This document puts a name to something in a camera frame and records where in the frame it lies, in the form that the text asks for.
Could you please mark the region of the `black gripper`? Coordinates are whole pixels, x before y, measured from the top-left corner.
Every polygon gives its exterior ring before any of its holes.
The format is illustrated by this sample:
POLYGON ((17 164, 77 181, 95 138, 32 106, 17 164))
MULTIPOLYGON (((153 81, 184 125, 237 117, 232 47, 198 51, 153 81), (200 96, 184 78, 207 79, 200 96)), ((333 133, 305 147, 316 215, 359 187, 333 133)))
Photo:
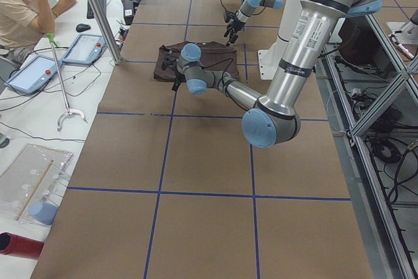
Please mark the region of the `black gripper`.
POLYGON ((184 74, 178 72, 177 70, 175 70, 174 73, 175 73, 175 80, 172 86, 172 91, 178 91, 178 88, 180 87, 182 83, 186 82, 186 79, 185 79, 184 74))
POLYGON ((228 23, 228 29, 224 33, 224 37, 227 39, 225 46, 234 44, 238 38, 238 32, 245 26, 245 22, 240 21, 238 18, 231 19, 228 23))

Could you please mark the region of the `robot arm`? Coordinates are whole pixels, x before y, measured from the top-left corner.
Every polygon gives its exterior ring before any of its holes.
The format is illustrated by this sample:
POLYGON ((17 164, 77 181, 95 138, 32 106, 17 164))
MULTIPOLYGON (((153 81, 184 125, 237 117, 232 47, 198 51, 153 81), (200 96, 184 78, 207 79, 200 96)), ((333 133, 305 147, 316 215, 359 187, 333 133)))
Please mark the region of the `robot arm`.
POLYGON ((225 38, 228 38, 227 46, 234 44, 238 38, 238 32, 244 28, 246 22, 255 15, 255 10, 259 7, 278 9, 283 6, 284 0, 243 0, 240 8, 236 11, 229 11, 224 6, 223 19, 227 23, 225 38))
POLYGON ((196 44, 186 44, 176 60, 176 72, 185 78, 191 94, 214 88, 246 110, 242 118, 244 136, 259 148, 297 136, 301 122, 295 102, 338 20, 375 13, 383 0, 300 0, 300 4, 300 16, 264 95, 226 71, 207 70, 196 44))

